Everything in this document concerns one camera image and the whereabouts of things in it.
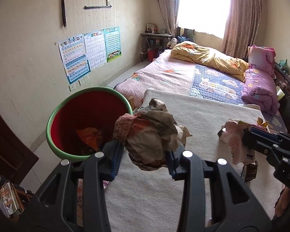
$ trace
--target silver screw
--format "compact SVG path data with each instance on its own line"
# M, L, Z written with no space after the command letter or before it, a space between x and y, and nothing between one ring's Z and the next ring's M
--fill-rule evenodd
M183 151L183 156L185 156L186 158L190 158L192 157L192 155L193 153L188 150Z
M63 160L60 162L60 164L63 165L63 166L66 166L66 165L68 165L69 163L70 163L70 161L67 160L67 159L63 159Z
M102 158L103 156L104 156L103 152L96 152L95 153L95 157L97 157L97 158Z
M226 165L227 161L224 158L220 158L217 160L220 165Z

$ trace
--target wall shelf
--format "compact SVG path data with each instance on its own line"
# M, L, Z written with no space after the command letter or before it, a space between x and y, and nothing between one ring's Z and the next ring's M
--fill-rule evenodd
M111 8L112 6L85 6L84 9L105 9L105 8Z

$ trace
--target patterned curtain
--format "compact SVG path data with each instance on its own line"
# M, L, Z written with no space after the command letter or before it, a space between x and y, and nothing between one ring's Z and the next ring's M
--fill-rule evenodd
M232 57L248 55L256 40L261 21L262 0L231 0L230 14L222 43L223 52Z
M179 0L158 0L163 20L169 32L175 37Z

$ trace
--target window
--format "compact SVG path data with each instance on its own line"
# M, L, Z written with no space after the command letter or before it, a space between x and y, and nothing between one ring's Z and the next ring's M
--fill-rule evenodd
M230 0L180 0L178 26L223 38Z

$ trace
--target white cloth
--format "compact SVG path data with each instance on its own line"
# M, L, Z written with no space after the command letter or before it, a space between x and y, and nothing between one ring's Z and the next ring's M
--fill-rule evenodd
M218 131L230 118L256 122L263 118L259 110L222 102L149 89L143 105L151 98L162 100L179 125L188 128L186 149L202 159L225 158L231 163L230 147L218 139ZM265 156L256 152L257 178L247 183L270 218L274 215L281 183L273 176L274 168ZM242 163L233 165L240 174ZM183 197L184 181L173 181L167 168L141 171L133 165L127 151L122 157L118 176L106 189L105 198L111 228L116 232L176 231ZM210 193L206 184L206 220L210 218Z

